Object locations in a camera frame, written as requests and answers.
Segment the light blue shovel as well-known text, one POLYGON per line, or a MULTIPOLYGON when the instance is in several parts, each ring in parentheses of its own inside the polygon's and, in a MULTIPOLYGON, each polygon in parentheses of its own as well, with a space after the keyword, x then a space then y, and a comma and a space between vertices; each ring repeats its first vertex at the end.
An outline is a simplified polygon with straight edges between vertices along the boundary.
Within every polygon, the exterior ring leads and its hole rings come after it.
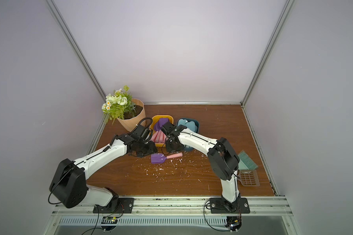
POLYGON ((185 121, 185 126, 188 129, 190 129, 192 132, 195 132, 195 133, 197 132, 198 127, 194 121, 190 121, 190 120, 186 120, 186 119, 184 121, 185 121))

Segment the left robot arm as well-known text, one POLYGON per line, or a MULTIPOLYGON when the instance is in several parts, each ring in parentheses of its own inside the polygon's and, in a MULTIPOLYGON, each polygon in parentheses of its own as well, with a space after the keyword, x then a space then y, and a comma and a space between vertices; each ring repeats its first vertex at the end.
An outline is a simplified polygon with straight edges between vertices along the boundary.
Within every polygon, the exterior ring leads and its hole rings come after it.
POLYGON ((111 142, 99 150, 75 160, 62 160, 49 187, 50 195, 57 198, 55 204, 73 208, 80 204, 101 207, 117 207, 117 194, 107 188, 87 184, 87 180, 99 169, 117 158, 132 154, 142 158, 157 152, 150 138, 135 138, 130 134, 115 135, 111 142))

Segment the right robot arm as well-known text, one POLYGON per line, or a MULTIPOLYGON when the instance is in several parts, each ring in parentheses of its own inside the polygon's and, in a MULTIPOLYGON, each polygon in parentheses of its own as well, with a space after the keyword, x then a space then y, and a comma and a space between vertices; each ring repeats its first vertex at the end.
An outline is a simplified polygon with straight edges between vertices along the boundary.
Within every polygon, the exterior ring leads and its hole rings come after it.
POLYGON ((234 203, 240 192, 237 184, 237 171, 240 159, 230 142, 225 138, 213 139, 193 132, 184 125, 174 126, 166 123, 161 131, 168 139, 166 150, 179 151, 189 146, 208 157, 213 172, 221 180, 222 198, 228 203, 234 203))

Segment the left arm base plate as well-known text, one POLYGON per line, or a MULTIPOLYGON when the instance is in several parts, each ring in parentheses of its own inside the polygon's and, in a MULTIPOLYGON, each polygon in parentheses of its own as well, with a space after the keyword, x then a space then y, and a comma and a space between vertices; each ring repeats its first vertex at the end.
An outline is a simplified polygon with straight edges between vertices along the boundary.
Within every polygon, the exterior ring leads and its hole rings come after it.
POLYGON ((118 197, 113 198, 107 206, 96 206, 93 213, 132 213, 134 198, 118 197))

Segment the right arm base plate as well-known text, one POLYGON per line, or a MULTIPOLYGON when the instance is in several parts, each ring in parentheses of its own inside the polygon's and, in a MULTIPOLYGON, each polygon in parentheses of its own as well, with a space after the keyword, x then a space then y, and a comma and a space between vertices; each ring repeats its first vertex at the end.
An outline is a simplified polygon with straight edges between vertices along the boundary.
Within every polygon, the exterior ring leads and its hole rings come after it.
POLYGON ((206 208, 211 213, 244 213, 249 214, 250 207, 247 198, 239 197, 234 202, 229 202, 224 198, 210 198, 206 208))

